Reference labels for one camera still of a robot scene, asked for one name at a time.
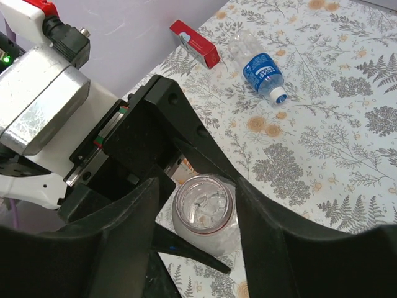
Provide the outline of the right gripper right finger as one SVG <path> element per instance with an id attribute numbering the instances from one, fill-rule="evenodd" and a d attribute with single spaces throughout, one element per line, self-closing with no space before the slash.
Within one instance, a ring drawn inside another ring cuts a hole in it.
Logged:
<path id="1" fill-rule="evenodd" d="M 312 222 L 237 183 L 251 297 L 395 297 L 396 226 L 353 235 Z"/>

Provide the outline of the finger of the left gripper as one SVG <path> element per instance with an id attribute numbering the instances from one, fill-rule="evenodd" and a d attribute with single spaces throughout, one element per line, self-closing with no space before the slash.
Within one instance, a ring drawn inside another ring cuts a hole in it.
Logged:
<path id="1" fill-rule="evenodd" d="M 220 260 L 193 246 L 158 223 L 154 226 L 151 249 L 158 253 L 190 258 L 224 274 L 231 272 L 231 268 Z"/>

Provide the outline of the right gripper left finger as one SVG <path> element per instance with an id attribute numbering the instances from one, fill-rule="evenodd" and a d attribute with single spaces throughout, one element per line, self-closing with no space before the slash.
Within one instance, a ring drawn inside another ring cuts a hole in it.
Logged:
<path id="1" fill-rule="evenodd" d="M 158 201 L 150 178 L 55 232 L 1 227 L 1 296 L 141 297 Z"/>

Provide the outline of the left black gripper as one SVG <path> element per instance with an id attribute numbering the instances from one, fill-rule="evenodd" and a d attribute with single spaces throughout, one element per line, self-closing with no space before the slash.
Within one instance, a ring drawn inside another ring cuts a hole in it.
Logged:
<path id="1" fill-rule="evenodd" d="M 147 181 L 137 214 L 154 220 L 174 190 L 171 169 L 187 158 L 200 174 L 216 174 L 235 186 L 241 174 L 231 164 L 187 100 L 179 83 L 154 75 L 127 101 L 118 101 L 71 156 L 72 185 L 58 215 L 64 222 L 84 218 L 134 191 Z"/>

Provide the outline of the clear jar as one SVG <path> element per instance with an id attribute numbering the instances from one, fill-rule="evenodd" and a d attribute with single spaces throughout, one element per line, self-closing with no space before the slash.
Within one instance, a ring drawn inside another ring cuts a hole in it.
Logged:
<path id="1" fill-rule="evenodd" d="M 178 236 L 202 251 L 232 253 L 241 241 L 235 184 L 214 174 L 189 178 L 174 196 L 172 222 Z"/>

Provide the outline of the orange juice bottle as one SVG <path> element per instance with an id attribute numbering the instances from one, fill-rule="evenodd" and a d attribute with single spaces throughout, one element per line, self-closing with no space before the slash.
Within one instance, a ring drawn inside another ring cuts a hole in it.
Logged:
<path id="1" fill-rule="evenodd" d="M 181 163 L 178 165 L 175 173 L 172 175 L 172 179 L 176 184 L 184 184 L 188 179 L 199 175 L 196 170 L 192 167 L 192 165 L 188 162 L 186 158 L 184 158 Z"/>

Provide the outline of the blue label water bottle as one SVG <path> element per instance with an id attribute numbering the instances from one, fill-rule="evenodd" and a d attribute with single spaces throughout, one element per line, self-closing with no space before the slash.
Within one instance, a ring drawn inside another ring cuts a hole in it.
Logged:
<path id="1" fill-rule="evenodd" d="M 276 105 L 286 101 L 288 95 L 280 68 L 250 31 L 241 30 L 232 36 L 228 50 L 243 78 L 258 95 Z"/>

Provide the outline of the red toothpaste box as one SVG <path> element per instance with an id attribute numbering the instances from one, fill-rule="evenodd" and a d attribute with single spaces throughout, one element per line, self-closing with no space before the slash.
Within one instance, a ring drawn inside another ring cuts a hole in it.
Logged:
<path id="1" fill-rule="evenodd" d="M 176 20 L 170 26 L 173 32 L 181 41 L 182 47 L 203 66 L 212 69 L 220 62 L 220 56 L 214 43 L 207 40 L 196 30 L 181 20 Z"/>

